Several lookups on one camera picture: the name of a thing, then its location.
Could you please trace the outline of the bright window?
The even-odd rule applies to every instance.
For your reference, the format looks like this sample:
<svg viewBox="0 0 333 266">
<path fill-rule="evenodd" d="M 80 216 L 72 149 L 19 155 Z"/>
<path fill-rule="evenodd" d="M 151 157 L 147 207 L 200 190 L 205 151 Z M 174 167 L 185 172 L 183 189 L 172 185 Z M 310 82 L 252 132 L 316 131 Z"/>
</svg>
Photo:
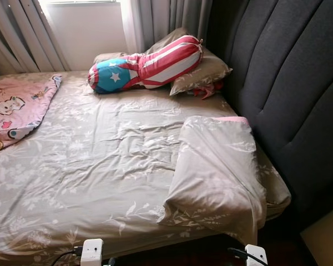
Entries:
<svg viewBox="0 0 333 266">
<path fill-rule="evenodd" d="M 91 3 L 118 3 L 120 0 L 39 0 L 44 4 L 91 4 Z"/>
</svg>

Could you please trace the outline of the dark grey upholstered headboard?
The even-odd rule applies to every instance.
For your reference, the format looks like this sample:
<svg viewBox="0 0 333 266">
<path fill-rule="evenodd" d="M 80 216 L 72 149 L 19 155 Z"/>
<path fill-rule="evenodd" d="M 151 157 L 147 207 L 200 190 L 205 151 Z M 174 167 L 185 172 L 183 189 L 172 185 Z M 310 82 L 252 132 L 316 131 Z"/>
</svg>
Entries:
<svg viewBox="0 0 333 266">
<path fill-rule="evenodd" d="M 213 0 L 222 94 L 286 182 L 291 225 L 333 211 L 333 0 Z"/>
</svg>

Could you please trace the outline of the red cloth piece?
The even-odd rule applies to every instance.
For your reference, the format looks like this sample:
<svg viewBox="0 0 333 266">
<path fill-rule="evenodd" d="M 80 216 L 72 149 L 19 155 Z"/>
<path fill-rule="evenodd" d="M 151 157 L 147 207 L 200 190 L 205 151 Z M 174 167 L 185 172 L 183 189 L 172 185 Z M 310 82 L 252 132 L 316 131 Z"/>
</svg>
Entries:
<svg viewBox="0 0 333 266">
<path fill-rule="evenodd" d="M 223 88 L 223 82 L 219 80 L 219 81 L 192 89 L 192 95 L 200 97 L 200 99 L 204 100 L 206 98 L 213 96 L 217 92 L 221 91 L 222 88 Z"/>
</svg>

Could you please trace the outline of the beige floral bed sheet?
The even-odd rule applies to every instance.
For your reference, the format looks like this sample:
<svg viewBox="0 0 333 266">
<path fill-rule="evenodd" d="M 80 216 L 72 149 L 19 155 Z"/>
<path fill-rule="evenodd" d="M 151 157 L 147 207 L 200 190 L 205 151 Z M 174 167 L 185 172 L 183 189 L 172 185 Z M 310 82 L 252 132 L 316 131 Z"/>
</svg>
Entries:
<svg viewBox="0 0 333 266">
<path fill-rule="evenodd" d="M 170 96 L 169 89 L 100 95 L 84 71 L 0 79 L 53 74 L 62 84 L 40 126 L 0 150 L 0 266 L 50 266 L 88 239 L 102 239 L 110 258 L 224 234 L 158 223 L 186 119 L 240 116 L 222 97 Z M 255 143 L 266 222 L 283 213 L 291 193 Z"/>
</svg>

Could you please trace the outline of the grey curtain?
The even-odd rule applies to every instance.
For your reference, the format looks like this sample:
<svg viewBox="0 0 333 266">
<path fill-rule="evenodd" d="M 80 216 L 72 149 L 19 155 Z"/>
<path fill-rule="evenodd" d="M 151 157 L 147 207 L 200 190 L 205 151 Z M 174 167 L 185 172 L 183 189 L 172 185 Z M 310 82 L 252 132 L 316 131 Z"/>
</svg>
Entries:
<svg viewBox="0 0 333 266">
<path fill-rule="evenodd" d="M 177 28 L 204 39 L 213 0 L 117 0 L 131 53 L 142 53 Z"/>
<path fill-rule="evenodd" d="M 39 0 L 0 0 L 0 74 L 69 70 Z"/>
</svg>

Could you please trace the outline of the striped star flag bolster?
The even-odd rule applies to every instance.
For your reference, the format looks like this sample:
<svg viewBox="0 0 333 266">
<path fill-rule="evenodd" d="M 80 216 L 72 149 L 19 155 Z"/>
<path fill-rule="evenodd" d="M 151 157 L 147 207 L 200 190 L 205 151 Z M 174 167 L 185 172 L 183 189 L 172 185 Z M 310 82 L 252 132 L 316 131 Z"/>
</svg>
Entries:
<svg viewBox="0 0 333 266">
<path fill-rule="evenodd" d="M 134 54 L 96 63 L 87 82 L 97 94 L 154 89 L 195 69 L 202 60 L 201 40 L 183 35 L 149 54 Z"/>
</svg>

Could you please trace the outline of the beige floral pillow pink edge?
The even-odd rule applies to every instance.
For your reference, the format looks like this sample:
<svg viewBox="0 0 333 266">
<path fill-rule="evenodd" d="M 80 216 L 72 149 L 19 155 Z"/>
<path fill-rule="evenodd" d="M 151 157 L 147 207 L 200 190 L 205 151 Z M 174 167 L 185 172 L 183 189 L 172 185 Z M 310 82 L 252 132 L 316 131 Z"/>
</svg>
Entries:
<svg viewBox="0 0 333 266">
<path fill-rule="evenodd" d="M 266 191 L 247 119 L 188 117 L 179 143 L 164 213 L 157 223 L 201 226 L 255 245 L 265 223 Z"/>
</svg>

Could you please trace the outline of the cream bedside cabinet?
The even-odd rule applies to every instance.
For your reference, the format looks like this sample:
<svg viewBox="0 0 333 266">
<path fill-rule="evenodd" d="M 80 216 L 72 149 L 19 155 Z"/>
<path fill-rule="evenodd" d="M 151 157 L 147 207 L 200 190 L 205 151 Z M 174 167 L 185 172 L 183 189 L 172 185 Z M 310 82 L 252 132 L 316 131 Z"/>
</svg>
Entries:
<svg viewBox="0 0 333 266">
<path fill-rule="evenodd" d="M 300 235 L 318 266 L 333 266 L 333 211 L 305 228 Z"/>
</svg>

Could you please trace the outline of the pink cartoon print blanket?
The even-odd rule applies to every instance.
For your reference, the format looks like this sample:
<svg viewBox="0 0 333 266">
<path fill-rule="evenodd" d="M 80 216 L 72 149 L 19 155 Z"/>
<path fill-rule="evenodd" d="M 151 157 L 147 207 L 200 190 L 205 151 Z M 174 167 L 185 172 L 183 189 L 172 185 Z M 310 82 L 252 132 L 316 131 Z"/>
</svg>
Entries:
<svg viewBox="0 0 333 266">
<path fill-rule="evenodd" d="M 0 79 L 0 151 L 40 126 L 61 84 L 61 74 L 40 82 Z"/>
</svg>

